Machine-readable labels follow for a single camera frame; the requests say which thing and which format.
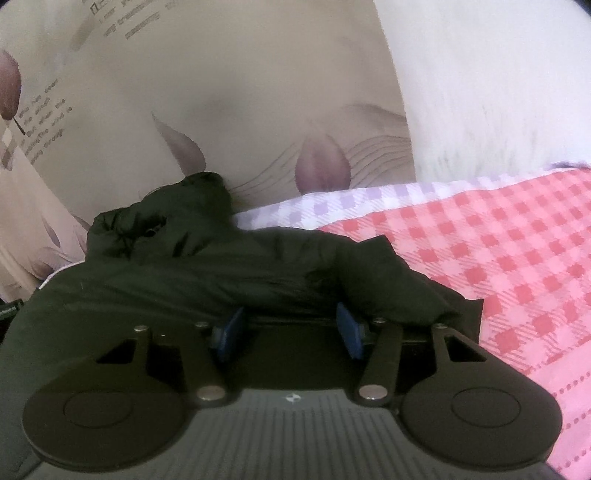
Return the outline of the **pink purple checked bedsheet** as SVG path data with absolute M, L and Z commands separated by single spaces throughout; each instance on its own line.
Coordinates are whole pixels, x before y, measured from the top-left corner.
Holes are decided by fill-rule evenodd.
M 590 173 L 403 184 L 310 194 L 240 213 L 243 228 L 294 226 L 356 240 L 384 234 L 410 265 L 484 302 L 480 343 L 558 401 L 547 461 L 514 479 L 590 475 Z M 247 393 L 194 420 L 121 479 L 470 479 L 394 420 L 341 392 Z

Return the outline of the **black jacket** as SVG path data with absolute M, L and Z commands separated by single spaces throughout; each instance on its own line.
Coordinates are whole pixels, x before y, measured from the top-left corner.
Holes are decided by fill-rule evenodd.
M 238 228 L 211 172 L 98 215 L 85 260 L 38 289 L 2 343 L 2 477 L 37 466 L 21 427 L 26 400 L 134 326 L 219 325 L 247 306 L 312 312 L 334 303 L 359 321 L 444 323 L 471 339 L 484 309 L 411 269 L 383 236 Z

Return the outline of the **floral beige curtain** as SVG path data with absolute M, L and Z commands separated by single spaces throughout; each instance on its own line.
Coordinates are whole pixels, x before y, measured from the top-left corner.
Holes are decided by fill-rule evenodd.
M 415 179 L 371 1 L 5 1 L 1 297 L 103 211 L 212 171 L 239 211 Z

